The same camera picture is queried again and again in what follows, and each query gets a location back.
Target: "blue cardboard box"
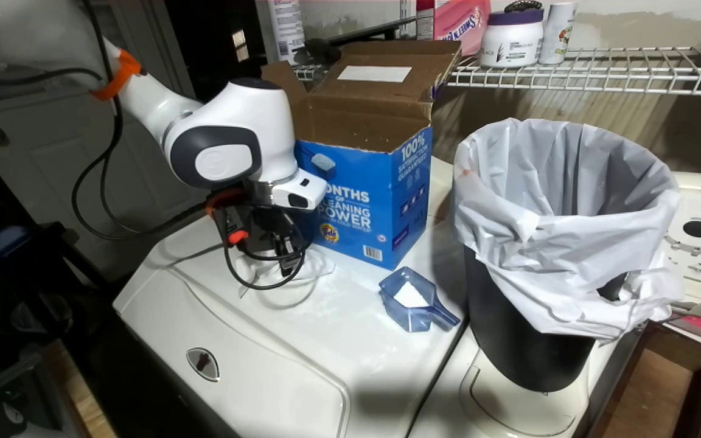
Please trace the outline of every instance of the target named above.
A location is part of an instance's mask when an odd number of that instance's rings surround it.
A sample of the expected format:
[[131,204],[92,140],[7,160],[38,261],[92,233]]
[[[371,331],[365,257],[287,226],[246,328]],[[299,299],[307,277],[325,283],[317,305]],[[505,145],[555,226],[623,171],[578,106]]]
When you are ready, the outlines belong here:
[[453,42],[365,42],[304,90],[268,74],[292,100],[299,169],[330,184],[302,218],[317,244],[398,269],[428,213],[434,90],[459,55]]

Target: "jar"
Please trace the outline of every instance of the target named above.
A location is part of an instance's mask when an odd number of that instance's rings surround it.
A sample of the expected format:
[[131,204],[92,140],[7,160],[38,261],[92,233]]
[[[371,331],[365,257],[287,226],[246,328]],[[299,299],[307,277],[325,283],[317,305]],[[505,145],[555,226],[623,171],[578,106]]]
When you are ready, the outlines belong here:
[[479,66],[516,69],[539,64],[543,11],[495,12],[482,38]]

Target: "trash can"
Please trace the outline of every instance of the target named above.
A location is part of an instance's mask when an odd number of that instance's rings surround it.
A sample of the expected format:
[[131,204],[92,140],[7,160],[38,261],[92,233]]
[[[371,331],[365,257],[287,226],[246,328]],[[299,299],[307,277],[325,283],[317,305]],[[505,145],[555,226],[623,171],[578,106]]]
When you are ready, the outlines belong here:
[[558,392],[597,338],[670,317],[680,193],[647,148],[586,124],[506,119],[456,154],[470,328],[511,382]]

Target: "white wire rack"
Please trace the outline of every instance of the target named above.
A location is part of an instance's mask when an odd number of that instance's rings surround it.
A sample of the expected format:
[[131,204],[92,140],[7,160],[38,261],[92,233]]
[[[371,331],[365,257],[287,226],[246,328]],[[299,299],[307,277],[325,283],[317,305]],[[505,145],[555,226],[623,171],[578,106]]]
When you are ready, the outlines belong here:
[[560,66],[459,66],[453,89],[701,96],[700,46],[572,48]]

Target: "hole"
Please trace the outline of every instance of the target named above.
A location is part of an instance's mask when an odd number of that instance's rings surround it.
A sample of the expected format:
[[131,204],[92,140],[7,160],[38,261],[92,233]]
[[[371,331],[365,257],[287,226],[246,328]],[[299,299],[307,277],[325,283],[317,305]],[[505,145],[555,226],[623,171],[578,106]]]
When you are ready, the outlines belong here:
[[687,221],[685,231],[695,239],[701,239],[701,219]]

